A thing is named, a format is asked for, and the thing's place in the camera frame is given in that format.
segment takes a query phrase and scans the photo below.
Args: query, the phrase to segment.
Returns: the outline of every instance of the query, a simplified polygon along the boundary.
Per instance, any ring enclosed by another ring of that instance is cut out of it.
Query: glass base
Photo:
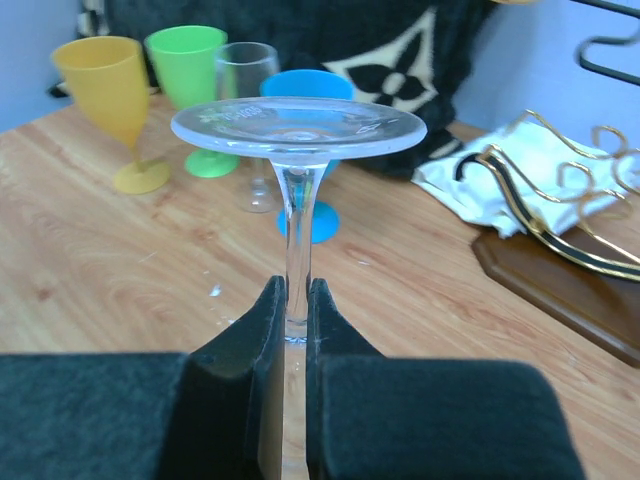
[[[278,230],[287,235],[287,218],[282,210],[277,219]],[[311,242],[322,243],[334,237],[340,230],[340,216],[335,208],[328,203],[316,202],[311,221]]]
[[[230,174],[237,166],[236,155],[201,149],[187,157],[184,168],[194,177],[217,178]]]
[[[116,190],[129,195],[142,195],[153,192],[169,181],[171,167],[162,160],[141,162],[144,171],[135,163],[122,167],[113,179]]]
[[[307,321],[285,320],[284,340],[292,345],[307,343]]]
[[[399,152],[427,134],[421,118],[392,107],[306,97],[196,105],[178,112],[171,129],[200,148],[296,167]]]
[[[275,196],[275,193],[279,191],[280,187],[271,180],[265,180],[261,185],[245,182],[236,192],[236,205],[249,213],[273,212],[281,205]]]

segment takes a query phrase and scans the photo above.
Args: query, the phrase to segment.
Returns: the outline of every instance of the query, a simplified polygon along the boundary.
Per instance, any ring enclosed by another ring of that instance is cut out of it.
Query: clear plastic goblet
[[[391,107],[308,97],[212,102],[179,112],[171,128],[201,148],[271,161],[287,216],[285,338],[291,343],[307,338],[311,220],[329,161],[398,152],[427,133],[420,118]]]
[[[218,100],[259,97],[260,85],[280,71],[278,52],[271,45],[235,42],[223,45],[214,54]],[[279,207],[271,181],[265,178],[262,158],[252,158],[253,178],[243,182],[236,203],[247,212],[266,213]]]

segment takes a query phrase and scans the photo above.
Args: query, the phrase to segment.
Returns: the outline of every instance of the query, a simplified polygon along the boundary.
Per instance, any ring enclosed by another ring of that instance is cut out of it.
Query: black bag
[[[429,133],[416,147],[357,160],[409,180],[416,167],[462,146],[446,130],[455,118],[452,98],[471,71],[473,40],[495,6],[490,0],[98,0],[83,2],[78,33],[142,42],[163,28],[209,25],[226,31],[229,42],[273,45],[282,70],[337,73],[352,81],[356,100],[391,105],[425,121]],[[50,93],[65,96],[64,84]]]

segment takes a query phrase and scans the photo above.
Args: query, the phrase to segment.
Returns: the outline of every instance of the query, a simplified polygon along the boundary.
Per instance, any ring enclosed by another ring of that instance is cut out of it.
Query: glass foot
[[[307,321],[285,320],[284,340],[292,345],[307,343]]]
[[[276,200],[275,192],[280,188],[274,182],[265,180],[263,184],[243,183],[236,192],[236,205],[250,213],[273,212],[281,202]]]
[[[187,157],[184,168],[194,177],[217,178],[228,175],[238,166],[238,157],[211,150],[196,150]]]
[[[340,216],[335,208],[328,203],[317,202],[313,209],[313,220],[311,221],[311,242],[326,242],[340,229]],[[287,218],[284,210],[278,214],[278,230],[282,235],[287,235]]]
[[[171,167],[162,160],[141,162],[144,171],[135,163],[122,167],[113,179],[116,190],[128,195],[142,195],[162,187],[169,181]]]

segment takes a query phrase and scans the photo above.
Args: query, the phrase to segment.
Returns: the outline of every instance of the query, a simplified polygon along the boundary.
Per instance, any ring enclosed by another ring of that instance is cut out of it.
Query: brown wooden base
[[[580,229],[565,240],[619,258]],[[592,273],[531,236],[487,230],[471,248],[485,273],[625,363],[640,368],[640,284]]]

